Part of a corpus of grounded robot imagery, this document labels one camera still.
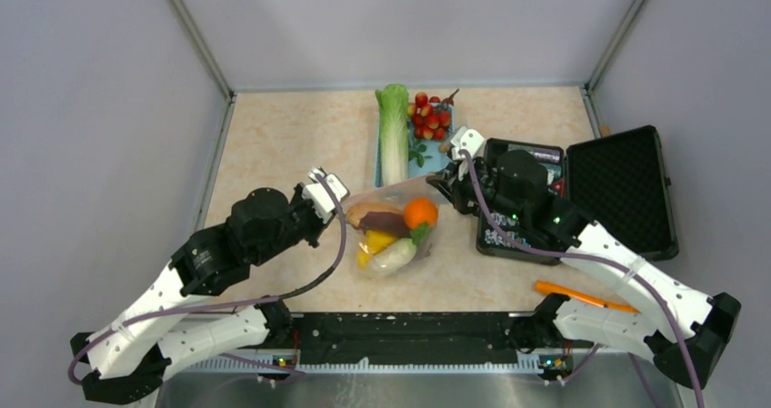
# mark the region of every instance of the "blue tray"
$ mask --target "blue tray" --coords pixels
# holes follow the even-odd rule
[[[455,131],[456,119],[455,109],[453,106],[450,105],[449,109],[450,125],[447,127],[447,137],[449,137]],[[413,135],[415,132],[415,127],[412,125],[412,122],[409,122],[407,124],[407,128],[409,129],[409,143],[412,145],[416,141],[415,136]],[[417,166],[417,160],[410,161],[409,168],[407,169],[407,178],[415,178],[418,176],[423,176],[424,174],[432,174],[433,172],[444,169],[448,164],[450,164],[450,159],[447,157],[447,155],[441,154],[439,152],[439,145],[441,145],[442,142],[437,140],[424,140],[423,143],[426,145],[426,151],[423,152],[423,155],[430,155],[432,158],[427,159],[423,164],[423,167]],[[383,176],[380,173],[380,125],[378,125],[377,151],[375,153],[375,188],[380,188],[382,186]]]

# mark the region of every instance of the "sweet potato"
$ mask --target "sweet potato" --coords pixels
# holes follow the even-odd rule
[[[359,229],[382,231],[401,238],[410,236],[404,216],[396,213],[369,212],[359,222]]]
[[[348,211],[345,212],[345,219],[355,229],[361,229],[359,227],[359,223],[361,222],[361,219],[365,215],[367,215],[367,213],[370,213],[370,212],[395,213],[395,214],[399,214],[399,215],[403,214],[402,210],[396,208],[393,205],[380,204],[380,203],[377,203],[377,202],[362,202],[360,204],[356,204],[356,205],[348,208]]]
[[[402,210],[389,204],[356,204],[345,213],[345,219],[361,231],[382,231],[398,237],[410,236]]]

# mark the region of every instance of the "case lid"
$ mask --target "case lid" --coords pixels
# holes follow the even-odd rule
[[[651,125],[567,148],[567,199],[653,261],[679,251],[669,184],[658,132]]]

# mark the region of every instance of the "cable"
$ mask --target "cable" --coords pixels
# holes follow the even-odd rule
[[[335,204],[335,210],[337,211],[337,218],[340,221],[340,247],[337,251],[337,256],[335,257],[335,261],[322,274],[318,275],[315,280],[311,281],[304,287],[300,287],[286,294],[279,294],[278,296],[267,296],[259,299],[245,299],[243,301],[234,301],[234,302],[228,302],[223,304],[180,306],[176,308],[170,308],[168,310],[154,311],[151,313],[140,314],[130,319],[126,319],[125,321],[123,321],[122,325],[127,328],[132,324],[139,323],[147,319],[153,319],[156,317],[165,317],[168,315],[175,315],[175,314],[201,313],[201,312],[222,310],[225,308],[248,306],[248,305],[270,304],[272,302],[277,302],[280,299],[298,296],[299,294],[305,293],[308,290],[319,285],[322,281],[328,278],[329,275],[332,274],[332,272],[337,268],[337,266],[340,265],[340,262],[343,261],[343,254],[345,253],[346,232],[345,232],[345,216],[344,216],[343,206],[340,204],[340,201],[337,200],[337,197],[335,196],[335,192],[333,192],[332,189],[329,187],[329,184],[326,183],[326,181],[324,180],[324,177],[320,174],[316,174],[315,177],[318,180],[318,183],[321,184],[322,187],[324,187],[324,190],[326,191],[326,193],[329,194],[329,197],[332,199],[333,204]],[[80,379],[77,378],[77,376],[75,376],[75,367],[80,362],[80,360],[89,351],[91,351],[91,349],[94,349],[94,346],[100,344],[102,341],[104,341],[107,337],[114,334],[115,332],[116,332],[115,329],[107,328],[104,333],[99,334],[97,337],[94,338],[94,340],[89,342],[83,349],[81,349],[78,353],[75,354],[72,361],[70,362],[69,367],[67,368],[67,377],[69,378],[71,383],[74,383],[75,385],[81,385],[83,383],[83,381],[81,381]]]
[[[211,397],[212,394],[217,393],[220,390],[222,390],[223,388],[227,387],[228,385],[233,384],[233,383],[237,383],[239,381],[244,381],[244,380],[247,380],[247,379],[255,379],[258,382],[265,383],[265,381],[267,381],[267,383],[271,383],[272,382],[272,383],[274,383],[276,385],[284,385],[284,384],[288,384],[288,383],[295,383],[295,382],[297,382],[300,379],[305,377],[305,372],[301,372],[299,370],[294,370],[294,369],[289,369],[288,367],[281,367],[279,365],[273,365],[273,364],[270,364],[270,363],[264,363],[262,361],[250,360],[248,358],[244,358],[244,357],[238,356],[238,355],[232,355],[230,353],[221,353],[220,356],[225,357],[225,358],[229,358],[231,360],[239,361],[241,363],[252,364],[252,365],[254,365],[256,367],[261,367],[261,368],[266,368],[266,369],[273,369],[273,370],[278,370],[278,371],[281,371],[281,372],[286,372],[287,370],[289,370],[290,377],[288,377],[288,378],[286,378],[286,379],[284,379],[282,381],[274,381],[274,380],[269,380],[269,379],[268,380],[260,379],[262,376],[260,376],[259,374],[257,374],[257,375],[254,375],[254,374],[240,374],[238,376],[235,376],[233,378],[228,379],[227,381],[225,381],[223,383],[220,383],[219,385],[217,385],[217,387],[209,390],[208,392],[206,392],[204,394],[201,394],[195,400],[195,402],[193,402],[193,404],[190,405],[190,408],[198,407],[206,399]]]
[[[603,347],[602,344],[595,344],[594,346],[592,346],[592,350],[589,351],[589,353],[587,353],[586,356],[581,359],[581,362],[578,363],[575,369],[573,369],[573,372],[571,372],[568,376],[562,379],[561,381],[562,385],[572,381],[576,377],[576,375],[578,375],[579,372],[584,370],[584,367],[589,363],[589,361],[591,361],[592,358],[595,357],[595,354],[597,353],[597,351],[599,351],[600,348],[602,347]],[[515,381],[517,381],[518,383],[536,383],[536,384],[545,385],[545,386],[548,386],[554,382],[554,381],[547,381],[545,379],[539,379],[536,381],[532,379],[516,379],[516,378],[515,378]]]
[[[646,379],[646,376],[643,374],[643,368],[640,367],[640,362],[637,360],[637,357],[630,353],[629,360],[632,361],[632,365],[635,367],[635,372],[637,372],[637,376],[640,377],[640,383],[642,383],[643,388],[646,389],[646,393],[648,393],[648,397],[650,398],[653,405],[656,408],[664,408],[664,405],[658,401],[656,394],[653,393],[653,388],[651,388],[650,383]]]
[[[503,229],[501,229],[501,227],[498,225],[498,223],[493,219],[493,215],[490,213],[490,208],[487,206],[485,197],[482,194],[482,188],[479,185],[479,179],[476,176],[476,170],[474,168],[474,160],[471,157],[471,154],[468,153],[468,151],[465,149],[461,150],[460,154],[465,158],[465,160],[469,165],[468,172],[471,175],[471,184],[474,187],[474,193],[476,194],[476,201],[479,204],[479,207],[481,208],[482,213],[485,215],[485,218],[487,222],[490,224],[490,226],[492,226],[493,229],[498,233],[498,235],[500,235],[507,243],[513,245],[516,249],[522,252],[526,252],[528,254],[548,256],[552,258],[574,258],[574,259],[580,259],[580,260],[586,260],[586,261],[593,261],[596,263],[609,265],[610,267],[613,267],[614,269],[617,269],[618,271],[624,274],[628,274],[630,272],[630,270],[627,267],[624,267],[622,264],[619,264],[613,260],[609,260],[602,256],[589,255],[589,254],[567,254],[564,252],[554,252],[554,251],[547,251],[544,249],[534,249],[532,247],[527,247],[519,243],[517,240],[508,236],[508,234],[506,234],[503,231]],[[694,395],[696,396],[696,406],[698,408],[705,408],[704,395],[701,390],[701,384],[698,381],[698,376],[696,375],[696,367],[694,366],[694,361],[691,358],[690,353],[688,352],[688,348],[686,347],[686,339],[683,336],[682,331],[680,331],[680,327],[677,325],[677,320],[672,315],[672,311],[669,310],[669,307],[666,305],[666,301],[664,300],[664,298],[661,297],[661,294],[658,293],[658,291],[653,287],[653,285],[651,285],[645,278],[643,278],[639,274],[634,274],[633,278],[636,281],[638,281],[640,285],[642,285],[643,288],[645,288],[651,294],[651,296],[653,296],[656,303],[661,307],[661,311],[664,312],[664,316],[666,317],[666,320],[669,322],[669,325],[672,327],[672,331],[675,333],[675,338],[677,339],[677,347],[680,348],[680,353],[683,355],[683,362],[686,364],[686,369],[688,371],[688,378],[690,378],[691,380],[691,386],[693,387]]]
[[[517,352],[519,352],[519,353],[523,353],[523,354],[525,354],[525,355],[529,355],[529,354],[533,353],[533,351],[536,349],[535,347],[531,347],[530,349],[527,349],[526,351],[523,351],[523,350],[522,350],[522,349],[519,347],[519,344],[518,344],[518,343],[515,341],[514,337],[512,337],[512,338],[510,339],[510,341],[511,341],[511,344],[514,346],[514,349],[515,349]]]

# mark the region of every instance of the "orange pen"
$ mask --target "orange pen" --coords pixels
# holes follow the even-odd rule
[[[562,285],[552,284],[546,281],[536,281],[536,291],[541,294],[550,294],[550,293],[564,294],[565,296],[578,299],[579,301],[586,302],[587,304],[602,306],[603,308],[611,308],[614,310],[624,311],[627,313],[639,313],[639,311],[637,311],[635,308],[629,305],[613,304],[610,302],[606,302],[594,296],[579,293],[576,290],[571,290],[567,287],[563,287]]]

